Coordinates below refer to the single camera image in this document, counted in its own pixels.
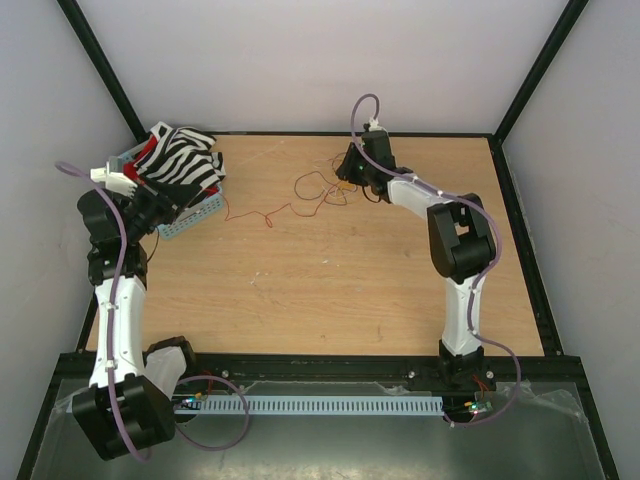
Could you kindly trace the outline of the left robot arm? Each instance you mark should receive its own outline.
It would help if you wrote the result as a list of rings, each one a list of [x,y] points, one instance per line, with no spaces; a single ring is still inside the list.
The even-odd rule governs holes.
[[[175,220],[199,191],[148,180],[131,196],[97,187],[77,202],[90,237],[88,277],[99,333],[88,388],[73,398],[72,413],[104,460],[171,440],[175,388],[198,379],[200,364],[184,337],[142,349],[148,258],[141,240]]]

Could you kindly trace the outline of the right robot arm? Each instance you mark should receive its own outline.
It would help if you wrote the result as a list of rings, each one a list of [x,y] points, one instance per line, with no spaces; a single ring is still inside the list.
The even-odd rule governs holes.
[[[361,136],[352,139],[337,176],[426,222],[430,258],[446,283],[437,376],[450,389],[470,384],[485,367],[479,338],[480,301],[486,269],[498,254],[481,199],[473,193],[447,194],[427,185],[412,170],[398,167],[388,133],[371,122]]]

